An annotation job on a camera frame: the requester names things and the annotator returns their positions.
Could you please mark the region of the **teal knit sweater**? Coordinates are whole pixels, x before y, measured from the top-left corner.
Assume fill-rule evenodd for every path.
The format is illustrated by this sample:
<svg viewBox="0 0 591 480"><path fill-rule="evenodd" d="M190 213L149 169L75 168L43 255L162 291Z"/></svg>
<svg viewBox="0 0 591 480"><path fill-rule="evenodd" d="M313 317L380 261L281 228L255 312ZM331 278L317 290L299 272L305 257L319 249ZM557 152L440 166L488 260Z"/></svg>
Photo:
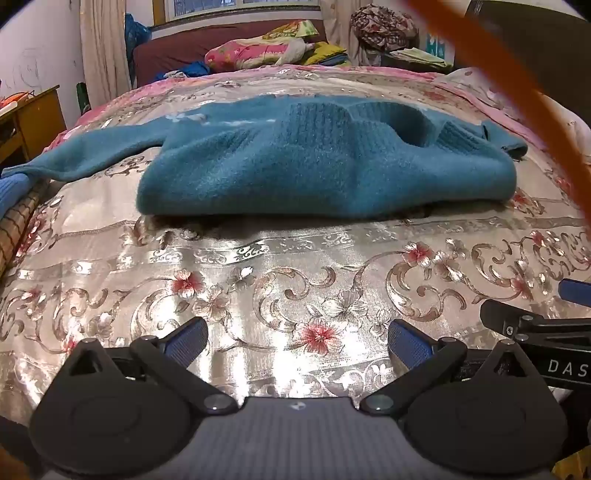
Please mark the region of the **teal knit sweater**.
<svg viewBox="0 0 591 480"><path fill-rule="evenodd" d="M151 148L136 195L142 214L341 219L507 201L528 149L492 122L408 104L266 95L76 135L6 169L1 194L15 201L37 180L77 181Z"/></svg>

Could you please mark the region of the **blue clothes pile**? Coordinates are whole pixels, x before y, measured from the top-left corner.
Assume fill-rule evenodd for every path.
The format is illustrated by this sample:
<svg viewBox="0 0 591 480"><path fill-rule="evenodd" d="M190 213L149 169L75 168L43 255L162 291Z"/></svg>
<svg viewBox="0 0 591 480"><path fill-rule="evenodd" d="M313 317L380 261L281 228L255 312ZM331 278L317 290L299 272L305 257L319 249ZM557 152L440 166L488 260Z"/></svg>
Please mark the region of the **blue clothes pile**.
<svg viewBox="0 0 591 480"><path fill-rule="evenodd" d="M155 76L154 80L160 81L170 78L197 78L207 76L209 74L211 74L211 68L209 68L204 62L197 61L178 69L159 73Z"/></svg>

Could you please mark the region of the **floral satin bedspread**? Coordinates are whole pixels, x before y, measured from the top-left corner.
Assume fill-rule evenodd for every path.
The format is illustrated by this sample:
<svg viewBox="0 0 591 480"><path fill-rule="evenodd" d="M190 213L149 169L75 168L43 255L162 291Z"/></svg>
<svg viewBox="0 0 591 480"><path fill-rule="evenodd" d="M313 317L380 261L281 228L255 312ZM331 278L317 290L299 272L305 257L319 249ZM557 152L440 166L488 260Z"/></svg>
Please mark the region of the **floral satin bedspread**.
<svg viewBox="0 0 591 480"><path fill-rule="evenodd" d="M135 207L155 149L65 186L37 189L1 222L1 413L26 423L85 337L106 347L163 336L200 314L192 370L235 397L361 399L401 374L389 323L489 348L480 305L498 298L550 318L586 317L559 282L590 277L590 229L561 171L475 72L273 67L160 81L80 118L76 133L180 119L260 95L394 100L492 120L528 143L506 205L432 207L398 218L152 220Z"/></svg>

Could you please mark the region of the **dark wooden headboard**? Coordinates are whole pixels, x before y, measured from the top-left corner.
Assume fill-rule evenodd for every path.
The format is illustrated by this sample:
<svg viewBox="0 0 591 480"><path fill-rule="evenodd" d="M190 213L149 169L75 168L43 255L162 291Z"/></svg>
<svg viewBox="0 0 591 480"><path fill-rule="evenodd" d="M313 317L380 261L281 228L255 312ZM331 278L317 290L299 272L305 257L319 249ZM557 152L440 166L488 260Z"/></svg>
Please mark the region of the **dark wooden headboard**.
<svg viewBox="0 0 591 480"><path fill-rule="evenodd" d="M466 16L502 40L535 76L544 94L590 121L588 21L508 1L472 1Z"/></svg>

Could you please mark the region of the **wooden desk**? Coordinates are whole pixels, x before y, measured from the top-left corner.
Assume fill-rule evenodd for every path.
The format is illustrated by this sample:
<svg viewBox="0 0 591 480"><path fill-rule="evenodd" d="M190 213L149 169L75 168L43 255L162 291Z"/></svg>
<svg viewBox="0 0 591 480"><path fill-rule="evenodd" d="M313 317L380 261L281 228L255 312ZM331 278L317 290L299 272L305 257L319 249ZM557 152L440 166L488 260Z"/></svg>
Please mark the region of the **wooden desk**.
<svg viewBox="0 0 591 480"><path fill-rule="evenodd" d="M58 98L59 85L19 99L1 115L1 167L27 163L39 156L66 129Z"/></svg>

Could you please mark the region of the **yellow blue carton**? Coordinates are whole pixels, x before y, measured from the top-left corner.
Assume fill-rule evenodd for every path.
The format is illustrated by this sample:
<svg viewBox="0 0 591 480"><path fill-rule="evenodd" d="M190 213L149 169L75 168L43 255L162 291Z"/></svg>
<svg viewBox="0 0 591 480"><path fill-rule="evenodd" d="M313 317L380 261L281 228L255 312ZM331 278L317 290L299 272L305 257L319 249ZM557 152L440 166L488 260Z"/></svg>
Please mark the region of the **yellow blue carton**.
<svg viewBox="0 0 591 480"><path fill-rule="evenodd" d="M440 59L446 59L446 42L439 36L428 33L426 40L425 51L430 55L436 56Z"/></svg>

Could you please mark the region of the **light green folded cloth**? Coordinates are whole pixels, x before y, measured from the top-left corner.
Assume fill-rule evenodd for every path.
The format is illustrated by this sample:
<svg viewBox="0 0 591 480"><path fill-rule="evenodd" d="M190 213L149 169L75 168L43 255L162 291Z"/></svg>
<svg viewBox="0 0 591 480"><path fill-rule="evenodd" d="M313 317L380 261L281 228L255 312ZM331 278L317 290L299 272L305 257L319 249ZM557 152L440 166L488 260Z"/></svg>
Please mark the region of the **light green folded cloth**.
<svg viewBox="0 0 591 480"><path fill-rule="evenodd" d="M390 57L399 68L419 73L449 73L453 69L453 65L445 59L418 48L396 50L390 53Z"/></svg>

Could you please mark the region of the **maroon sofa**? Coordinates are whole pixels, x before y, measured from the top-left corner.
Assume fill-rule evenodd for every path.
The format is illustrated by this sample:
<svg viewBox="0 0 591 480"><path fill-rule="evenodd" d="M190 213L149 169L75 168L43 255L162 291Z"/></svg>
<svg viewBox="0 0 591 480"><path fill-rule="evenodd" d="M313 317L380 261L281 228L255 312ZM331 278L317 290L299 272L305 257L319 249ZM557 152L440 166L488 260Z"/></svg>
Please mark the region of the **maroon sofa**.
<svg viewBox="0 0 591 480"><path fill-rule="evenodd" d="M211 25L151 39L133 51L136 82L139 87L154 82L159 73L181 68L193 62L204 62L207 52L229 40L259 37L281 25L296 20L266 20L238 24ZM314 44L325 42L325 27L313 21L318 36Z"/></svg>

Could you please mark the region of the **yellow green folded cloths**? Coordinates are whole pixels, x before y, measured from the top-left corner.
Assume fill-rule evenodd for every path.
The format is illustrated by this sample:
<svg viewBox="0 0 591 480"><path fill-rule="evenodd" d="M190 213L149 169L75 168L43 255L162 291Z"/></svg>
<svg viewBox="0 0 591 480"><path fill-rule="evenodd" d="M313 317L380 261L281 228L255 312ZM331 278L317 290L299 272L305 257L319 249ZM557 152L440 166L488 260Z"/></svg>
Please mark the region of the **yellow green folded cloths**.
<svg viewBox="0 0 591 480"><path fill-rule="evenodd" d="M328 61L332 59L332 57L348 57L346 53L346 49L339 47L339 45L327 43L327 42L317 42L313 46L311 46L311 50L304 54L303 59L301 59L301 65L315 65L321 64L322 62Z"/></svg>

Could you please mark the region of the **dark floral bundle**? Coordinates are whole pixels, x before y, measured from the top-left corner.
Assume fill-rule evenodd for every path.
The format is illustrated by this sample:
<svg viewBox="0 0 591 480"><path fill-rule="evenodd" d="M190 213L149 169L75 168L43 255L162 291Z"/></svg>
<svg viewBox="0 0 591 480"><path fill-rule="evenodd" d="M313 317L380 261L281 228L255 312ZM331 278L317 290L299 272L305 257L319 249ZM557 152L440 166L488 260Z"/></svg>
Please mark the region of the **dark floral bundle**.
<svg viewBox="0 0 591 480"><path fill-rule="evenodd" d="M412 48L420 35L410 14L375 4L353 12L351 25L363 45L387 53Z"/></svg>

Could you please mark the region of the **blue bag behind curtain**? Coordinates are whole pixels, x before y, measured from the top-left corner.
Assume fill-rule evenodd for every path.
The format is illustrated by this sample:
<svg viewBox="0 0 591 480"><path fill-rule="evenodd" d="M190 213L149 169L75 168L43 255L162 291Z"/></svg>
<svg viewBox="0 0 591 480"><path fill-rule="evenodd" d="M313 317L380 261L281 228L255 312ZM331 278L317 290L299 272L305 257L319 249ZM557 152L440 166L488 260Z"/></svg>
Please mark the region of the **blue bag behind curtain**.
<svg viewBox="0 0 591 480"><path fill-rule="evenodd" d="M146 26L136 21L132 14L125 14L124 40L129 70L132 70L134 65L134 49L148 42L151 39L151 36L151 31Z"/></svg>

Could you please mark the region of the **beige curtain left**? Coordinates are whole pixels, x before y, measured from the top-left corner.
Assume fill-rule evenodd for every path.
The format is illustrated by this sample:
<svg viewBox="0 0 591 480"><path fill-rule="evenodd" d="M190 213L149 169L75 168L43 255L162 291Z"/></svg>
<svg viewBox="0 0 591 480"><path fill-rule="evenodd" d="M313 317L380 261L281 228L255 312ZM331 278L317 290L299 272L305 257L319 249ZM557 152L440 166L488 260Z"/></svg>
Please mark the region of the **beige curtain left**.
<svg viewBox="0 0 591 480"><path fill-rule="evenodd" d="M80 36L84 78L92 108L131 89L125 46L125 2L81 0Z"/></svg>

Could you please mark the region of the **beige curtain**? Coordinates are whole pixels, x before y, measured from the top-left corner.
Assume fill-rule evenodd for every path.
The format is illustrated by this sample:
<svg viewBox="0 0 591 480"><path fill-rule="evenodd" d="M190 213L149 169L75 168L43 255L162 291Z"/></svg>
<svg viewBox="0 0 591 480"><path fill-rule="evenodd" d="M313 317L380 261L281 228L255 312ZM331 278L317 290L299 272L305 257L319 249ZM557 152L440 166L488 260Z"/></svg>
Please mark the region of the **beige curtain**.
<svg viewBox="0 0 591 480"><path fill-rule="evenodd" d="M339 47L346 48L353 66L363 64L363 49L352 26L352 16L367 5L361 0L320 0L322 22L327 40Z"/></svg>
<svg viewBox="0 0 591 480"><path fill-rule="evenodd" d="M81 0L80 36L84 78L92 108L131 89L125 46L125 2Z"/></svg>

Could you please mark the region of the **window with bars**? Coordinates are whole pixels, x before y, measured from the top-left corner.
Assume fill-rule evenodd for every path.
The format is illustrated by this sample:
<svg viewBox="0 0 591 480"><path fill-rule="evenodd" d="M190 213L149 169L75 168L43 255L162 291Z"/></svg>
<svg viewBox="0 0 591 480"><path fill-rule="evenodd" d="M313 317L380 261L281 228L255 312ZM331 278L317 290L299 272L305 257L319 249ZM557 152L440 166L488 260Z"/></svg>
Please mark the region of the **window with bars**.
<svg viewBox="0 0 591 480"><path fill-rule="evenodd" d="M318 7L315 0L167 0L164 11L167 20L239 9L274 7Z"/></svg>

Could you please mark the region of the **beige curtain right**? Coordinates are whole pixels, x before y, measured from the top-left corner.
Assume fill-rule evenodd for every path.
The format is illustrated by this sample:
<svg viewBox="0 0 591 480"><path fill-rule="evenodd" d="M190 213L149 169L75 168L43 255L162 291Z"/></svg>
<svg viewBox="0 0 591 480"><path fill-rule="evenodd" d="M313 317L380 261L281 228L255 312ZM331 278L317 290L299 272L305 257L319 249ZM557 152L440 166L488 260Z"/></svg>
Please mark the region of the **beige curtain right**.
<svg viewBox="0 0 591 480"><path fill-rule="evenodd" d="M352 26L352 16L367 5L361 0L320 0L322 22L327 40L339 47L346 48L353 66L363 64L363 49Z"/></svg>

